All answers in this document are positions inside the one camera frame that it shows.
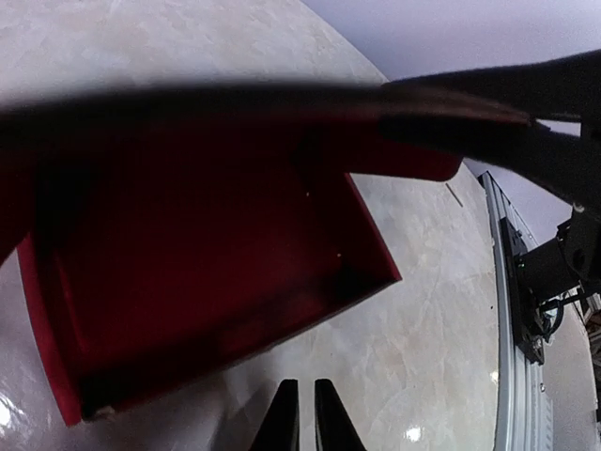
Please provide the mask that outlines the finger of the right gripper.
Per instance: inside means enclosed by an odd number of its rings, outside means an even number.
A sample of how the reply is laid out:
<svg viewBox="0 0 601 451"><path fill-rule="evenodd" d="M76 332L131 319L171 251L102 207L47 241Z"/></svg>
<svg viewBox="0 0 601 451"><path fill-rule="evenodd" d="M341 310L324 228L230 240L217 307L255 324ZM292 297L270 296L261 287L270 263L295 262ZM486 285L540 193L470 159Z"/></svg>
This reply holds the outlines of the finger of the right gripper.
<svg viewBox="0 0 601 451"><path fill-rule="evenodd" d="M542 119L600 123L598 50L532 64L423 75L390 84L446 88L504 103Z"/></svg>
<svg viewBox="0 0 601 451"><path fill-rule="evenodd" d="M457 117L385 117L395 141L505 168L564 202L600 214L600 145L538 125Z"/></svg>

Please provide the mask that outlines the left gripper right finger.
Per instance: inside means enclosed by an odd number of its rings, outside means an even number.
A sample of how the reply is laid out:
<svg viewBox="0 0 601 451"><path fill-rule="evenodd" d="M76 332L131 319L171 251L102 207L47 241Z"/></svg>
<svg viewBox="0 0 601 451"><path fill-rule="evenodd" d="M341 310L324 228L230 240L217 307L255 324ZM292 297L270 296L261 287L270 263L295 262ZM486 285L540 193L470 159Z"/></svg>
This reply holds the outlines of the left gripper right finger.
<svg viewBox="0 0 601 451"><path fill-rule="evenodd" d="M331 380L315 381L316 449L362 450L364 445Z"/></svg>

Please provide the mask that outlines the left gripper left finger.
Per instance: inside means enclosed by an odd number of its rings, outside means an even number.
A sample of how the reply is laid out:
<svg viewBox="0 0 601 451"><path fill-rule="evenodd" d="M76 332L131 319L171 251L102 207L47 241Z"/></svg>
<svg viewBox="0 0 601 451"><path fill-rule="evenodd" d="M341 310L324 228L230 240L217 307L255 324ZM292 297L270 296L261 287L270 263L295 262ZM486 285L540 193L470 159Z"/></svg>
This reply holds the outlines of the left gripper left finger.
<svg viewBox="0 0 601 451"><path fill-rule="evenodd" d="M297 380L286 379L280 382L250 450L297 451L299 449L299 385Z"/></svg>

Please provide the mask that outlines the red paper box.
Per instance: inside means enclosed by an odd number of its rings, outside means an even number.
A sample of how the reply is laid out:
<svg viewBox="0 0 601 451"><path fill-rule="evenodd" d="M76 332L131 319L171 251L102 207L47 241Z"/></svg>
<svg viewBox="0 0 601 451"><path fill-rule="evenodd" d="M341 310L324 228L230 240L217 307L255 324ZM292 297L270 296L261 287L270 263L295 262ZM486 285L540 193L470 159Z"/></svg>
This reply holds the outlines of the red paper box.
<svg viewBox="0 0 601 451"><path fill-rule="evenodd" d="M386 119L529 123L426 87L186 84L1 110L1 252L19 259L73 426L287 340L400 273L354 174L445 181L459 157Z"/></svg>

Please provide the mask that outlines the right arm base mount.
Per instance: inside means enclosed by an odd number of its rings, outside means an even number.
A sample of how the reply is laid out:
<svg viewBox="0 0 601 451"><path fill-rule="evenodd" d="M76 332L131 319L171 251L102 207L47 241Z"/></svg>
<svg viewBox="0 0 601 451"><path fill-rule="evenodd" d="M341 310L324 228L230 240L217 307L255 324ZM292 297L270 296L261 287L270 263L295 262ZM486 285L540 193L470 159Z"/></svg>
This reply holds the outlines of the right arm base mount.
<svg viewBox="0 0 601 451"><path fill-rule="evenodd" d="M600 292L600 221L572 210L556 236L532 250L508 218L500 230L514 343L542 365L564 307Z"/></svg>

